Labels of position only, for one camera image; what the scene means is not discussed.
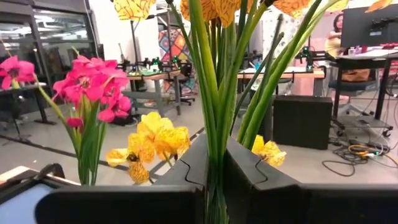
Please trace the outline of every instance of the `black box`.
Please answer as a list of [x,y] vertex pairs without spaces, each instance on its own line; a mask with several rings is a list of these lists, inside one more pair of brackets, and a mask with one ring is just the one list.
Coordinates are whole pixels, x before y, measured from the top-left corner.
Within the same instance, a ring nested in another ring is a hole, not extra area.
[[276,96],[273,137],[277,144],[328,149],[330,97]]

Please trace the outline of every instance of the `person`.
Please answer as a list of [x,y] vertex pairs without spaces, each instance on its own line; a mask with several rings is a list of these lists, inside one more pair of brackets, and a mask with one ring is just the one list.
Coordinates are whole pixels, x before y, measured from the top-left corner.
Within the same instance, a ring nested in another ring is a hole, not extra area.
[[333,58],[344,52],[344,48],[341,47],[342,28],[343,15],[338,14],[333,21],[333,30],[329,33],[325,42],[325,52]]

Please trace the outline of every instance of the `black speaker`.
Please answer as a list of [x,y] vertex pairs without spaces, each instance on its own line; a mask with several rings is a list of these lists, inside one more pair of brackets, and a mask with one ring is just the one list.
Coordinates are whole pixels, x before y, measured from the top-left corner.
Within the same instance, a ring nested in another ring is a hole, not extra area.
[[276,96],[273,137],[277,144],[328,149],[330,97]]

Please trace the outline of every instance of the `bag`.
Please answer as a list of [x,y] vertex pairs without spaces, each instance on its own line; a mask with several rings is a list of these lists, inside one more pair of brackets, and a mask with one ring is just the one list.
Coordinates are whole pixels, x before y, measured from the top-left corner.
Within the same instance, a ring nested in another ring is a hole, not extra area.
[[345,70],[341,80],[345,82],[366,82],[369,81],[370,69]]

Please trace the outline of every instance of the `gray floor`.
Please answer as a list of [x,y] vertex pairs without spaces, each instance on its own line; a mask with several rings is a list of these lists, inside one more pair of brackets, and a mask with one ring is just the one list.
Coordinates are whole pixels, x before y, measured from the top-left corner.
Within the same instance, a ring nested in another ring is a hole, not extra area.
[[[353,100],[353,103],[358,105],[363,105],[366,107],[371,98],[373,98],[374,93],[368,93],[362,98],[367,99],[357,99]],[[391,132],[390,138],[387,138],[391,146],[396,145],[398,141],[398,131],[396,131],[397,125],[394,121],[394,106],[396,105],[396,100],[390,100],[384,104],[383,114],[388,113],[387,122],[394,125],[394,131]],[[376,100],[372,101],[369,108],[374,109],[376,106]],[[53,121],[57,120],[54,113],[51,110],[47,110],[49,118]],[[72,144],[67,137],[67,134],[61,124],[55,126],[37,124],[31,122],[31,120],[38,118],[38,113],[30,114],[29,120],[21,126],[22,134],[30,134],[29,138],[32,142],[36,144],[41,144],[43,146],[49,146],[63,151],[73,152]],[[177,116],[175,110],[169,111],[167,113],[169,117],[176,126],[187,126],[190,130],[190,134],[195,133],[203,126],[202,110],[200,105],[200,100],[198,99],[192,106],[182,106],[182,115]],[[130,133],[136,132],[136,127],[120,127],[120,126],[110,126],[106,139],[103,146],[103,152],[101,153],[101,159],[104,159],[104,154],[108,149],[126,147],[127,137]],[[369,133],[373,141],[380,141],[374,133],[370,130],[358,130],[356,128],[347,130],[347,134],[350,138],[358,138],[367,141],[369,138]],[[6,132],[2,131],[0,134],[15,137],[16,131],[10,127]],[[0,139],[0,145],[6,142],[5,139]],[[337,160],[341,161],[339,157],[332,153],[335,146],[330,146],[329,150],[318,151],[314,149],[306,149],[292,146],[279,146],[281,150],[287,152],[287,157],[280,169],[282,172],[292,176],[293,178],[305,182],[305,183],[356,183],[356,184],[367,184],[367,183],[398,183],[398,169],[384,167],[376,162],[369,161],[368,164],[356,166],[356,173],[352,177],[342,177],[338,176],[321,164],[324,160]],[[397,157],[397,149],[395,148],[390,155]],[[393,166],[391,161],[386,158],[380,158],[380,162],[389,164]],[[68,179],[73,181],[78,181],[77,176],[77,166],[76,159],[68,156],[63,156],[54,152],[48,152],[43,149],[37,149],[34,147],[26,146],[23,144],[12,142],[0,147],[0,173],[3,173],[9,169],[17,166],[27,166],[33,169],[40,169],[43,166],[51,162],[60,163]],[[148,169],[153,168],[159,160],[154,161],[152,164],[147,166]],[[330,165],[331,168],[336,169],[343,173],[350,173],[352,167],[336,164]],[[168,169],[168,165],[164,165],[157,174],[161,175]],[[131,185],[132,181],[129,179],[128,175],[121,170],[113,169],[106,166],[100,166],[98,174],[98,184],[100,185]]]

